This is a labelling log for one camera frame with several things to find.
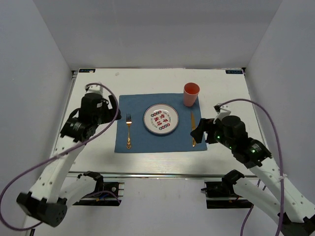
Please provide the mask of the gold fork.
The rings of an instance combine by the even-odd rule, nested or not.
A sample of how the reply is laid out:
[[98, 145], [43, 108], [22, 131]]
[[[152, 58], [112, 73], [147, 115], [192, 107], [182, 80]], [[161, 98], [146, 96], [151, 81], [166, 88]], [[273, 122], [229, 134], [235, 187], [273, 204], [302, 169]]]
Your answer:
[[130, 137], [130, 127], [132, 125], [131, 114], [126, 115], [126, 124], [127, 124], [127, 149], [131, 149], [131, 137]]

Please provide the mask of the white patterned plate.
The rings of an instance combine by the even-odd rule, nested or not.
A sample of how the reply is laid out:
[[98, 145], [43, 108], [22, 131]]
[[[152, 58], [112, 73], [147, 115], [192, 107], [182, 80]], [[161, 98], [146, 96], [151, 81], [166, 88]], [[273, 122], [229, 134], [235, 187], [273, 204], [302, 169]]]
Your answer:
[[172, 133], [179, 124], [178, 112], [167, 104], [154, 104], [143, 115], [146, 129], [155, 135]]

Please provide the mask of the red plastic cup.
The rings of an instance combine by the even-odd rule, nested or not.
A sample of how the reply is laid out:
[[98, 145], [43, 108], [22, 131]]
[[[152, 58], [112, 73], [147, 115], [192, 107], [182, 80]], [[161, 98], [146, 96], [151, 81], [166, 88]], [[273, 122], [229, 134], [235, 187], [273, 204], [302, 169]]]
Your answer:
[[200, 92], [200, 87], [196, 83], [187, 83], [184, 86], [184, 105], [191, 107]]

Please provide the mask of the blue cloth napkin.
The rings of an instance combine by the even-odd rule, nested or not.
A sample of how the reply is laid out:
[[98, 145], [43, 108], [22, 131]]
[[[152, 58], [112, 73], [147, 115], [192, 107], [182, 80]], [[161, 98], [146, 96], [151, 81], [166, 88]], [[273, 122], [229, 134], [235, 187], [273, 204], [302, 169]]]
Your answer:
[[[122, 118], [117, 121], [117, 134], [115, 143], [116, 153], [154, 153], [154, 152], [189, 152], [205, 151], [205, 143], [192, 146], [191, 115], [195, 124], [201, 119], [199, 100], [192, 107], [183, 104], [182, 93], [156, 93], [119, 96], [119, 106]], [[167, 135], [155, 135], [148, 131], [144, 125], [143, 115], [154, 104], [167, 104], [172, 106], [179, 115], [177, 128]], [[131, 114], [130, 127], [131, 149], [127, 149], [126, 115]]]

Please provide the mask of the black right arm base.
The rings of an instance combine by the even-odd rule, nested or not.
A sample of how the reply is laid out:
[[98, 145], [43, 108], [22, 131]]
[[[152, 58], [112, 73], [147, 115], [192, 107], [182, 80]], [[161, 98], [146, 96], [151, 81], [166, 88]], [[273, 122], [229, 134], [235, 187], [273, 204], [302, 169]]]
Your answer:
[[243, 209], [251, 208], [252, 203], [234, 191], [236, 181], [245, 176], [237, 170], [224, 175], [220, 181], [206, 181], [201, 192], [206, 197], [207, 209]]

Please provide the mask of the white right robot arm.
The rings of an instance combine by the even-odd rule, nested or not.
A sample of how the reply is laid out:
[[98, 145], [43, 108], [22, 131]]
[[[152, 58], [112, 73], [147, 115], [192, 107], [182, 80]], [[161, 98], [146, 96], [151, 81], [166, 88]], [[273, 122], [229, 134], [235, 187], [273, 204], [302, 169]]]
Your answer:
[[206, 143], [220, 143], [231, 150], [233, 157], [254, 173], [271, 194], [258, 189], [237, 170], [222, 177], [218, 190], [228, 196], [246, 198], [278, 223], [285, 236], [310, 236], [315, 232], [314, 204], [281, 174], [266, 146], [248, 136], [246, 126], [239, 117], [202, 118], [190, 134], [197, 143], [201, 143], [205, 133]]

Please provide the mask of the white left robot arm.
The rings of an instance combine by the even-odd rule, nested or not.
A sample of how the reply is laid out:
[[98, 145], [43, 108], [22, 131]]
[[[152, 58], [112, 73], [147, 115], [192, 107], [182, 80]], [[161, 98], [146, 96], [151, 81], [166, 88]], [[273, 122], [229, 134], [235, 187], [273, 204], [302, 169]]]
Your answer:
[[28, 216], [56, 227], [74, 203], [85, 196], [101, 195], [104, 182], [100, 173], [87, 171], [80, 174], [68, 187], [63, 187], [63, 182], [87, 142], [96, 136], [96, 129], [120, 118], [115, 96], [105, 99], [99, 93], [86, 93], [80, 108], [70, 113], [61, 129], [55, 149], [57, 159], [45, 167], [28, 193], [18, 195], [16, 202], [21, 209]]

